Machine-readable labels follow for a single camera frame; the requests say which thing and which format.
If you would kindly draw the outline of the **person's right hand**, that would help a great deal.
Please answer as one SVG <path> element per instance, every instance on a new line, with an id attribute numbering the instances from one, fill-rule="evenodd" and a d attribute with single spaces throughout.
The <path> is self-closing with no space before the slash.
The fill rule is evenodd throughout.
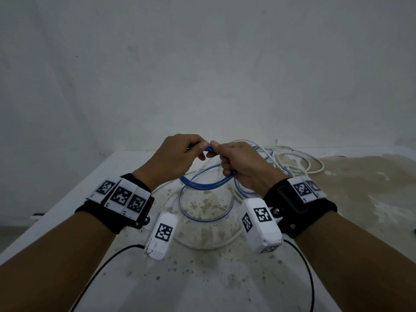
<path id="1" fill-rule="evenodd" d="M 263 157 L 246 142 L 232 142 L 238 162 L 234 178 L 245 188 L 264 197 L 278 182 L 289 177 L 269 165 Z"/>

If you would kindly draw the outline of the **person's left hand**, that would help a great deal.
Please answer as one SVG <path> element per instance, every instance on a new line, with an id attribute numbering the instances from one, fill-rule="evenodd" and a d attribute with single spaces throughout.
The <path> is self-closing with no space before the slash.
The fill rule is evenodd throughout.
<path id="1" fill-rule="evenodd" d="M 168 136 L 153 156 L 132 175 L 150 191 L 184 176 L 194 162 L 186 158 L 186 146 L 186 134 Z"/>

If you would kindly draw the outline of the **person's left forearm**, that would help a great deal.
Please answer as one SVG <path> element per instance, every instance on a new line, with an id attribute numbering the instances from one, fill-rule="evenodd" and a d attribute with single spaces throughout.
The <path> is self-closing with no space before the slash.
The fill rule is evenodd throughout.
<path id="1" fill-rule="evenodd" d="M 116 235 L 78 212 L 0 265 L 0 312 L 68 312 Z"/>

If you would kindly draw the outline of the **person's right forearm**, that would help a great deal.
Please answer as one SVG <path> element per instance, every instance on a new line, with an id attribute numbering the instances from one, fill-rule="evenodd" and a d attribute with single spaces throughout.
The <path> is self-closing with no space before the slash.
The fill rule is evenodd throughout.
<path id="1" fill-rule="evenodd" d="M 416 263 L 339 214 L 294 241 L 342 312 L 416 312 Z"/>

